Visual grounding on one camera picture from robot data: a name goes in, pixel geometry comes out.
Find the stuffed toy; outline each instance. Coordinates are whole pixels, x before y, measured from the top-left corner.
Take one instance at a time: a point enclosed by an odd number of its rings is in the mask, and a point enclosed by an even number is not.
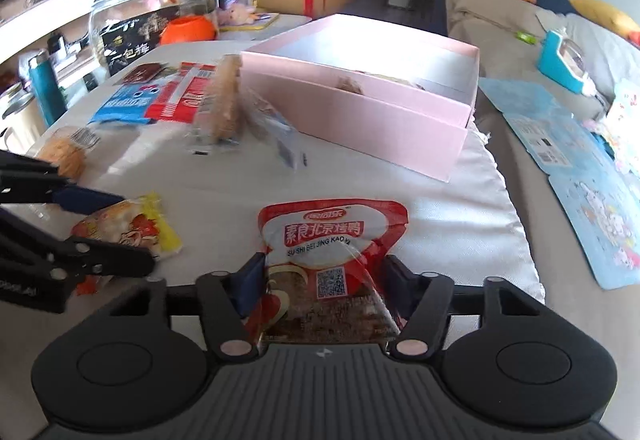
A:
[[[251,25],[258,19],[255,9],[242,3],[234,3],[226,10],[218,11],[220,25]]]

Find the snack package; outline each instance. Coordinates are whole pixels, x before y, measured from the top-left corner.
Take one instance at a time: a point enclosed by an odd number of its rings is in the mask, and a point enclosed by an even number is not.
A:
[[[45,142],[36,158],[58,168],[60,176],[77,182],[86,166],[86,154],[100,138],[87,128],[67,126],[60,128]]]
[[[182,242],[160,211],[156,193],[124,200],[87,216],[71,234],[92,240],[144,246],[157,260],[180,251]]]
[[[169,81],[146,109],[145,117],[191,124],[216,67],[182,63],[180,75]]]
[[[236,144],[239,131],[239,55],[225,55],[205,87],[191,127],[194,153],[208,154],[216,144]]]
[[[157,80],[149,84],[126,84],[121,86],[89,121],[109,122],[118,120],[133,124],[148,124],[146,109],[160,93],[167,80]]]
[[[269,343],[386,343],[399,333],[380,264],[404,234],[401,204],[357,198],[265,207],[258,224],[270,291],[246,327]]]
[[[148,83],[151,79],[156,77],[163,68],[164,65],[160,63],[145,63],[143,65],[138,65],[122,78],[120,84]]]
[[[241,89],[240,101],[249,128],[257,138],[273,142],[280,158],[293,170],[306,166],[306,154],[300,146],[300,134],[287,119],[251,89]]]

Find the black sign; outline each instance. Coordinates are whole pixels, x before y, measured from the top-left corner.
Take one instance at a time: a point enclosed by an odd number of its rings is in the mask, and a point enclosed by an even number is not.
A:
[[[166,6],[108,27],[102,33],[102,42],[109,73],[115,75],[158,46],[162,31],[178,17],[178,11],[178,6]]]

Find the cardboard box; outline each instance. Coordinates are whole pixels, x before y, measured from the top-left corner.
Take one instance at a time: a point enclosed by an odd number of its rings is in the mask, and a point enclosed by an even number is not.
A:
[[[478,70],[471,45],[338,14],[242,52],[241,77],[302,133],[448,181]]]

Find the cartoon print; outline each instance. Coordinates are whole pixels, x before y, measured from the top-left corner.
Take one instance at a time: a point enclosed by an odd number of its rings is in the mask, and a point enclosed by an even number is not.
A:
[[[618,266],[625,266],[629,270],[640,268],[640,254],[628,246],[621,246],[613,255],[613,261]]]
[[[160,232],[153,220],[149,220],[144,214],[139,214],[129,224],[129,230],[123,232],[120,237],[122,245],[144,246],[153,250],[159,243]]]
[[[615,208],[605,205],[597,191],[591,190],[584,182],[579,183],[589,207],[582,207],[587,219],[600,227],[606,238],[615,246],[632,245],[632,233],[624,218],[615,212]]]

